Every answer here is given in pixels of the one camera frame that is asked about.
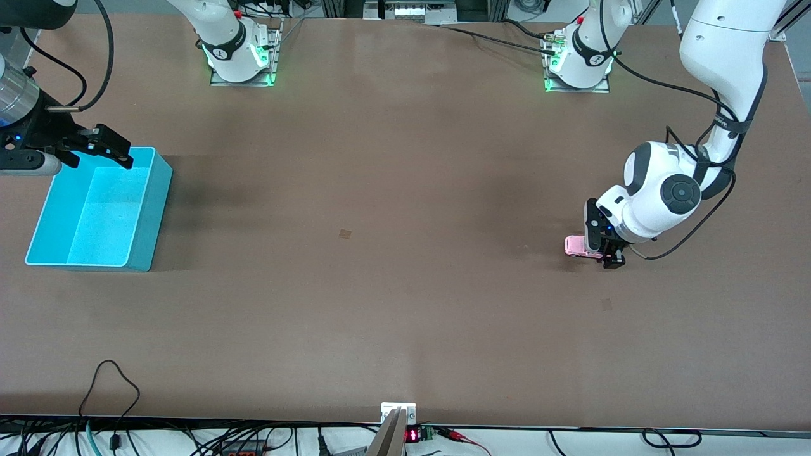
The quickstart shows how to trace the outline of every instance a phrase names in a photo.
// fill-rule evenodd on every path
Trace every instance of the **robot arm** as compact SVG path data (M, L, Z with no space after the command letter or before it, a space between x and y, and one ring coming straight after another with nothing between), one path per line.
M168 1L194 26L209 65L223 80L250 80L271 64L267 26L238 19L227 0ZM0 28L59 28L75 9L76 0L0 0ZM78 166L75 152L132 167L130 141L103 124L81 127L72 110L0 56L0 175L53 175L62 164Z
M0 1L0 28L59 28L75 0ZM130 142L103 124L86 129L36 84L32 72L0 56L0 174L53 175L62 164L79 165L74 152L101 155L132 167Z
M631 153L624 185L586 202L586 236L570 255L606 268L624 264L623 247L643 243L692 215L729 185L737 153L766 84L763 48L782 0L701 0L680 47L687 71L718 93L709 139L697 147L647 142Z
M599 84L609 71L612 53L631 24L632 15L628 0L590 0L582 22L572 22L563 29L565 42L571 45L562 50L549 71L574 88ZM606 46L601 27L605 28L610 47Z
M223 80L245 82L271 64L268 26L247 17L238 19L228 0L167 1L191 22L208 65Z

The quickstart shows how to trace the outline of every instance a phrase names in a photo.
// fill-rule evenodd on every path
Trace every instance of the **plastic bin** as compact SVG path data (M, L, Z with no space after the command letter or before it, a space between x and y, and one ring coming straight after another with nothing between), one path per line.
M25 263L74 271L152 267L172 168L155 148L134 147L131 170L81 156L51 181Z

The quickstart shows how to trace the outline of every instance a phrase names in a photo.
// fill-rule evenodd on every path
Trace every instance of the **brown table surface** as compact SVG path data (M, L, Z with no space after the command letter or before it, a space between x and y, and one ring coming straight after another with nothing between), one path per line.
M138 415L374 420L408 400L435 422L811 429L811 122L782 44L730 200L667 259L605 271L563 253L583 202L666 124L695 138L710 103L621 69L610 95L545 93L536 54L396 21L307 22L275 88L209 88L183 17L113 22L109 90L77 118L174 168L153 271L27 267L49 180L0 179L0 410L75 412L113 358ZM76 16L41 45L94 92L104 36ZM702 88L672 28L622 47ZM131 400L112 370L98 388L89 413Z

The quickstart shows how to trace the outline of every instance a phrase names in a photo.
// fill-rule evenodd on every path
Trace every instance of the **red wire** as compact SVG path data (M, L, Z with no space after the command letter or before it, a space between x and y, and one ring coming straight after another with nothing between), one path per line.
M492 454L490 454L490 450L488 450L487 448L485 448L485 447L484 447L484 445L482 445L482 444L480 444L480 443L476 443L476 442L472 441L471 439L469 439L469 438L467 438L467 437L465 437L465 439L466 439L467 441L462 442L462 443L469 443L469 444L471 444L471 445L476 445L476 446L478 446L479 448L481 448L482 450L484 450L484 451L485 451L485 453L487 453L487 456L493 456Z

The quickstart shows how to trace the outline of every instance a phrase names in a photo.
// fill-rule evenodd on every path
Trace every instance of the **mounting plate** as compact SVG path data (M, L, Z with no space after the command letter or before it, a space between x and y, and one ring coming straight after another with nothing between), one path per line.
M383 423L388 413L397 408L405 409L409 425L417 423L417 404L412 402L382 402L380 404L380 422Z

